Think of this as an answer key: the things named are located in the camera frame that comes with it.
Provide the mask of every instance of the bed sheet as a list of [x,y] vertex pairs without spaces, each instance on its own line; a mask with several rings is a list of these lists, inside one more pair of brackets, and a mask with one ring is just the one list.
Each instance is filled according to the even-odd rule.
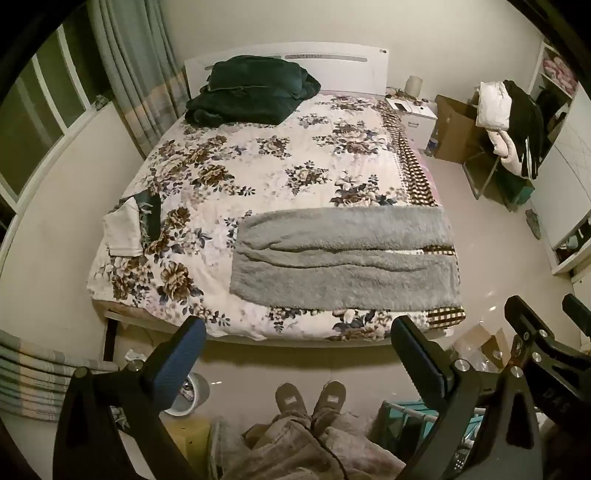
[[[376,99],[317,95],[281,125],[196,128],[180,119],[147,158],[124,196],[148,188],[162,200],[160,239],[135,258],[101,243],[88,289],[99,301],[143,309],[180,325],[193,314],[212,336],[255,340],[368,339],[408,314],[422,330],[455,325],[460,307],[427,312],[265,307],[229,293],[241,219],[320,206],[439,206],[393,110]],[[409,254],[455,255],[433,245]]]

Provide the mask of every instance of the white headboard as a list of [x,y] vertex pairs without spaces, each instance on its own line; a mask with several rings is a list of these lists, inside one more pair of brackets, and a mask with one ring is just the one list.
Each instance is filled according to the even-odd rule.
[[259,55],[294,61],[320,82],[322,90],[385,95],[388,50],[351,43],[292,42],[251,45],[208,53],[187,60],[185,69],[191,97],[207,84],[217,61],[236,55]]

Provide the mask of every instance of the bed leg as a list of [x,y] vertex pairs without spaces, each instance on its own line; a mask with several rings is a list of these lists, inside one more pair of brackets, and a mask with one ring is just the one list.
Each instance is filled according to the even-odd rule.
[[103,360],[112,362],[115,354],[115,338],[117,337],[117,320],[107,318],[107,331],[105,334],[105,347],[103,349]]

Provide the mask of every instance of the screw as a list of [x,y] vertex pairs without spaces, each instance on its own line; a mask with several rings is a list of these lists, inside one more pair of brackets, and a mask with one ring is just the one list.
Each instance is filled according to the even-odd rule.
[[132,360],[126,366],[126,369],[131,372],[137,372],[142,369],[144,363],[141,360]]
[[86,367],[78,367],[74,370],[74,376],[76,378],[84,378],[88,373],[88,369]]
[[519,367],[511,367],[511,373],[514,377],[521,378],[523,377],[523,370]]
[[464,360],[463,358],[456,360],[454,365],[460,372],[466,372],[470,370],[470,363],[468,363],[468,361]]

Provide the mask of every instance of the nightstand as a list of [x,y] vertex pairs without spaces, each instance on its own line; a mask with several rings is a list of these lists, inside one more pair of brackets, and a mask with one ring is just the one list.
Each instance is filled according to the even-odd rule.
[[400,116],[412,145],[419,150],[425,150],[435,128],[437,115],[425,103],[422,106],[417,106],[412,102],[398,98],[387,98],[386,100]]

